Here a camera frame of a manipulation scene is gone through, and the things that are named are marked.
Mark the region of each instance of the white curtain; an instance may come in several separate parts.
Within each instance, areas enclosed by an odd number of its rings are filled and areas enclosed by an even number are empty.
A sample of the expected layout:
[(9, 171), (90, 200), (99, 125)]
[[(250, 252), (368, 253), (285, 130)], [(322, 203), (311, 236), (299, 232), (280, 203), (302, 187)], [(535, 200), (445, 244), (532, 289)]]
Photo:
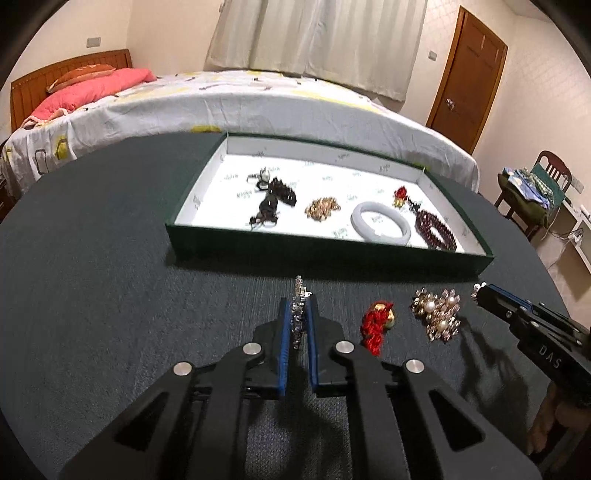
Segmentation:
[(403, 101), (427, 0), (226, 0), (208, 66), (307, 74)]

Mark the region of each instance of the wooden door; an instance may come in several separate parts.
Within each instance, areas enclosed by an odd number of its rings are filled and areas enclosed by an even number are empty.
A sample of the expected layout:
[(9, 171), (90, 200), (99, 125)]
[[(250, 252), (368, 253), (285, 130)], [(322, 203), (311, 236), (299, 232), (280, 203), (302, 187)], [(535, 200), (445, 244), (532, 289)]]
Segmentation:
[(501, 81), (507, 45), (460, 7), (456, 35), (427, 126), (472, 153)]

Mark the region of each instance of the bed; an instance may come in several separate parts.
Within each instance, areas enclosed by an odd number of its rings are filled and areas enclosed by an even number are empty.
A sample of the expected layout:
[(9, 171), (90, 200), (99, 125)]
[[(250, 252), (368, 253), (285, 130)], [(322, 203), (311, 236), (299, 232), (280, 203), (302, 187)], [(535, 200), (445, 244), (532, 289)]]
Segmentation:
[(159, 77), (34, 129), (17, 128), (45, 88), (82, 65), (131, 67), (128, 50), (65, 60), (16, 80), (13, 133), (1, 169), (19, 198), (41, 176), (124, 138), (228, 131), (331, 142), (400, 158), (478, 190), (475, 160), (446, 137), (345, 87), (314, 78), (232, 70)]

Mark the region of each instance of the green cloth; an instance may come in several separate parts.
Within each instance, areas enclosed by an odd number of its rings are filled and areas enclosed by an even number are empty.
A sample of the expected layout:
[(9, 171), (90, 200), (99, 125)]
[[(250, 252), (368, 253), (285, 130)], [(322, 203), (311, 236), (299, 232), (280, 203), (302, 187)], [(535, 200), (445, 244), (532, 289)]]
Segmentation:
[[(550, 201), (550, 208), (556, 208), (558, 205), (560, 205), (564, 201), (566, 194), (562, 191), (558, 183), (550, 178), (550, 175), (548, 175), (548, 172), (544, 170), (544, 167), (537, 163), (534, 165), (534, 168), (531, 169), (531, 172), (539, 179), (539, 181), (542, 182), (546, 189), (550, 189), (552, 191), (552, 198), (546, 197)], [(544, 192), (542, 192), (540, 187), (538, 187), (538, 190), (540, 190), (541, 194), (544, 195)]]
[(505, 193), (505, 201), (515, 213), (530, 225), (548, 228), (548, 212), (537, 202), (530, 202), (511, 184), (506, 174), (497, 175), (499, 187)]

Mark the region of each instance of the orange pillow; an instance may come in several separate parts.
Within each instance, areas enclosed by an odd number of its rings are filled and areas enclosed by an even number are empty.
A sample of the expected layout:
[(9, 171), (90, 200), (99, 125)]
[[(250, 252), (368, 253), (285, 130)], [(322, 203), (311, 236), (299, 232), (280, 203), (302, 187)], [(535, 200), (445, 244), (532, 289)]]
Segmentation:
[(111, 75), (116, 69), (111, 65), (85, 65), (76, 70), (71, 70), (59, 77), (49, 87), (47, 93), (51, 94), (85, 80), (106, 77)]

